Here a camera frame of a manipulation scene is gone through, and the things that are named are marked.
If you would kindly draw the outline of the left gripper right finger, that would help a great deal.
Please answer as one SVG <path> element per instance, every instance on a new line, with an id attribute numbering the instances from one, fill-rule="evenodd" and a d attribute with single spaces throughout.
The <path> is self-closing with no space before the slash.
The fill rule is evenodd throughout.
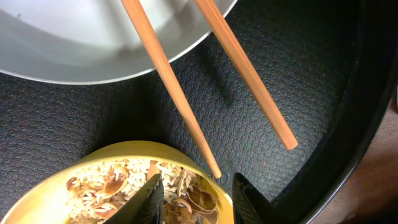
<path id="1" fill-rule="evenodd" d="M 241 173 L 234 174 L 232 195 L 235 224 L 290 223 Z"/>

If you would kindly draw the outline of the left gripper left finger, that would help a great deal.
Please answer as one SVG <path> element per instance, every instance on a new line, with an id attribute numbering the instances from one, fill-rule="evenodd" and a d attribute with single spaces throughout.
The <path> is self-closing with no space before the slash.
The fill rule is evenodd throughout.
<path id="1" fill-rule="evenodd" d="M 161 224 L 163 202 L 161 175 L 155 174 L 104 224 Z"/>

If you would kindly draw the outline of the yellow bowl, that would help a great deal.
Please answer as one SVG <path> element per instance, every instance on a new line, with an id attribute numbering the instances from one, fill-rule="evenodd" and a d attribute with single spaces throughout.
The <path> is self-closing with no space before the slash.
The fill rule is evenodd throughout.
<path id="1" fill-rule="evenodd" d="M 203 177 L 206 189 L 217 198 L 219 223 L 234 222 L 231 197 L 184 153 L 151 141 L 125 141 L 108 145 L 80 159 L 77 164 L 45 179 L 22 196 L 5 214 L 2 223 L 66 223 L 70 209 L 65 205 L 65 184 L 75 172 L 89 164 L 118 159 L 152 159 L 179 165 Z"/>

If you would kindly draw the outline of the food scraps with rice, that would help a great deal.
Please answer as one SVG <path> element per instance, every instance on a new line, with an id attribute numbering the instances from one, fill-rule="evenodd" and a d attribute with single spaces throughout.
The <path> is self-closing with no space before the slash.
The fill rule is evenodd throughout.
<path id="1" fill-rule="evenodd" d="M 104 223 L 155 174 L 164 186 L 163 223 L 218 223 L 216 198 L 201 176 L 162 161 L 124 159 L 80 169 L 67 183 L 69 223 Z"/>

